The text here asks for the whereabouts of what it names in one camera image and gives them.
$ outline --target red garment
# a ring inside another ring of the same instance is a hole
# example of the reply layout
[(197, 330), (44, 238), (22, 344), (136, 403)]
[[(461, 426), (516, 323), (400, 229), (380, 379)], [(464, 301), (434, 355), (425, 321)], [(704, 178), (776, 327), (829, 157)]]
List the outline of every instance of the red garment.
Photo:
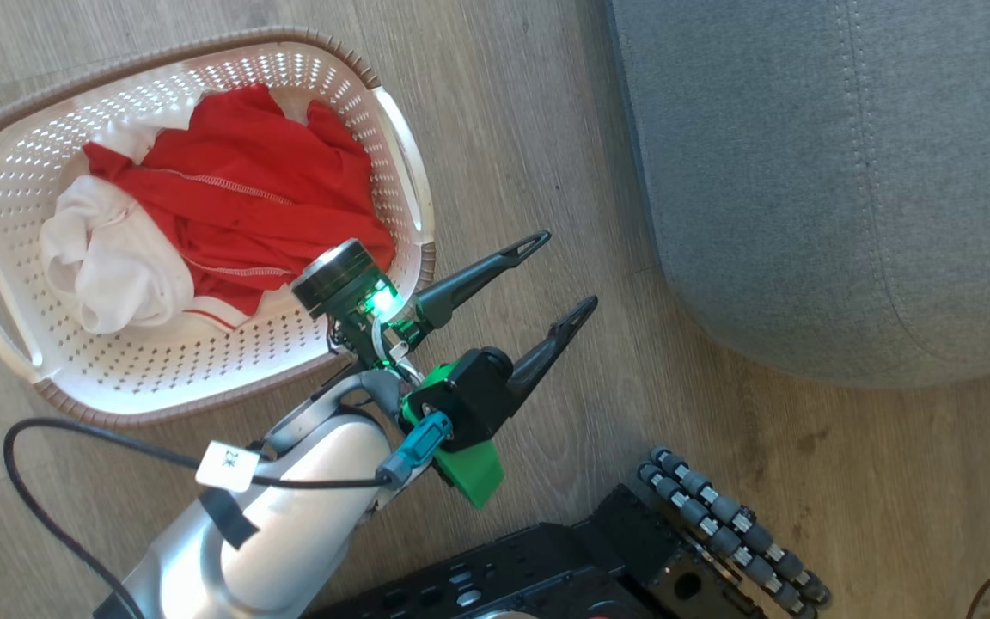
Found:
[(266, 86), (248, 86), (205, 97), (189, 129), (162, 131), (141, 165), (94, 142), (82, 149), (90, 173), (137, 199), (186, 260), (190, 312), (228, 328), (346, 239), (361, 240), (382, 269), (392, 263), (370, 158), (317, 101), (303, 126)]

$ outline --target black tape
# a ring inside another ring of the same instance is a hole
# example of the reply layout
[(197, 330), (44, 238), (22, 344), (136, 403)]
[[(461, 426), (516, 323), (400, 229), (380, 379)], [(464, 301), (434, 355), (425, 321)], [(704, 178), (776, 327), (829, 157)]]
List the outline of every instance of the black tape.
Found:
[(197, 498), (212, 523), (220, 530), (224, 541), (239, 549), (251, 536), (259, 532), (258, 526), (243, 516), (243, 508), (227, 490), (208, 488)]

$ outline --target green bracket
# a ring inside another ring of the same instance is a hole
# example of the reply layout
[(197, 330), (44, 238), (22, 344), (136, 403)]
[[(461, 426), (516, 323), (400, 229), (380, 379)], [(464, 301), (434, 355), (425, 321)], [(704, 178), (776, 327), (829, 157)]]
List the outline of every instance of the green bracket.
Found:
[[(430, 372), (423, 387), (444, 380), (452, 369), (453, 364), (439, 365)], [(402, 415), (412, 426), (417, 426), (421, 420), (406, 400), (402, 407)], [(445, 478), (448, 478), (476, 508), (486, 505), (488, 499), (495, 494), (495, 490), (498, 490), (500, 483), (503, 482), (503, 463), (499, 461), (498, 451), (495, 451), (495, 445), (491, 440), (485, 440), (455, 454), (439, 448), (435, 451), (433, 459)]]

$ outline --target white laundry basket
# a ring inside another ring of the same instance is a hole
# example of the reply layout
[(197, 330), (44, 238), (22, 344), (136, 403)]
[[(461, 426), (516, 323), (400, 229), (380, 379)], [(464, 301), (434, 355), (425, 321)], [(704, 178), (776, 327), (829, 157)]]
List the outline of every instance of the white laundry basket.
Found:
[(288, 294), (231, 334), (198, 325), (95, 336), (56, 302), (40, 269), (40, 224), (85, 171), (80, 146), (95, 130), (250, 83), (270, 86), (292, 116), (315, 98), (343, 119), (372, 156), (377, 216), (396, 242), (388, 276), (404, 297), (431, 281), (423, 162), (392, 97), (354, 51), (306, 28), (260, 28), (127, 59), (0, 110), (0, 357), (60, 410), (103, 426), (154, 423), (251, 395), (330, 358), (325, 322)]

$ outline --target sofa stitching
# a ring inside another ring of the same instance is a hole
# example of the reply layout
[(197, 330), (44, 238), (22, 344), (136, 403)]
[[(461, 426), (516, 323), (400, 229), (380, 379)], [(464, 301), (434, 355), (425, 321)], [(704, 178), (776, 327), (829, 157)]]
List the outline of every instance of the sofa stitching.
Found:
[(922, 352), (926, 352), (927, 355), (931, 355), (935, 359), (957, 361), (959, 359), (956, 357), (943, 355), (934, 349), (934, 347), (928, 346), (925, 338), (923, 338), (922, 334), (920, 334), (919, 330), (912, 324), (910, 318), (908, 318), (908, 311), (905, 309), (903, 299), (896, 292), (895, 269), (892, 266), (892, 250), (887, 244), (881, 243), (881, 222), (884, 216), (884, 201), (881, 199), (881, 176), (879, 165), (877, 165), (877, 131), (875, 129), (875, 123), (873, 123), (873, 101), (869, 90), (869, 76), (865, 74), (865, 49), (863, 40), (861, 39), (861, 12), (858, 8), (858, 0), (850, 1), (853, 4), (853, 31), (855, 31), (852, 33), (852, 48), (856, 52), (855, 59), (859, 74), (857, 85), (858, 110), (861, 114), (860, 120), (863, 122), (864, 133), (867, 133), (867, 136), (864, 136), (864, 141), (868, 142), (868, 145), (863, 144), (863, 146), (867, 146), (865, 169), (867, 169), (868, 174), (865, 174), (865, 181), (869, 184), (870, 199), (873, 204), (873, 246), (877, 250), (877, 265), (880, 267), (881, 279), (883, 279), (884, 289), (887, 291), (892, 312), (895, 313), (896, 320), (899, 321), (908, 339), (922, 350)]
[[(877, 292), (881, 292), (883, 287), (881, 286), (881, 281), (879, 275), (877, 275), (877, 256), (875, 254), (876, 242), (873, 239), (876, 235), (870, 229), (870, 216), (869, 216), (869, 200), (865, 199), (865, 184), (864, 184), (864, 162), (863, 156), (861, 156), (861, 148), (859, 146), (859, 141), (861, 140), (861, 129), (860, 129), (860, 97), (859, 101), (855, 101), (856, 95), (852, 93), (852, 80), (856, 79), (857, 76), (853, 74), (852, 62), (848, 56), (853, 54), (850, 50), (850, 46), (847, 45), (847, 29), (848, 26), (845, 24), (844, 20), (844, 7), (835, 1), (835, 22), (838, 27), (838, 35), (840, 36), (840, 55), (842, 59), (842, 97), (845, 98), (847, 103), (847, 109), (850, 113), (850, 144), (853, 147), (853, 168), (855, 169), (855, 181), (858, 185), (858, 197), (861, 203), (861, 223), (863, 224), (865, 238), (870, 239), (867, 254), (869, 255), (870, 262), (870, 273), (873, 278), (873, 287)], [(884, 301), (879, 303), (881, 307), (881, 315), (883, 315), (884, 320), (888, 320), (889, 310), (885, 306)]]
[[(870, 239), (869, 255), (870, 267), (873, 273), (873, 281), (876, 282), (877, 289), (880, 290), (884, 301), (881, 303), (881, 310), (885, 318), (890, 318), (893, 324), (899, 325), (907, 339), (912, 345), (936, 360), (950, 361), (940, 353), (935, 352), (920, 337), (918, 329), (915, 329), (908, 320), (903, 309), (903, 302), (896, 295), (895, 277), (892, 275), (892, 259), (888, 248), (881, 246), (880, 229), (881, 217), (883, 216), (884, 203), (880, 195), (880, 177), (877, 175), (877, 139), (875, 125), (873, 125), (872, 100), (867, 101), (869, 90), (869, 76), (865, 74), (865, 49), (863, 39), (861, 39), (861, 14), (858, 8), (858, 0), (846, 0), (841, 6), (836, 0), (835, 14), (840, 29), (840, 45), (842, 46), (842, 60), (844, 60), (844, 88), (847, 101), (855, 99), (850, 103), (850, 107), (856, 108), (850, 111), (852, 118), (852, 144), (855, 149), (855, 169), (858, 182), (858, 192), (863, 200), (865, 231)], [(850, 93), (850, 76), (853, 75), (853, 90)]]

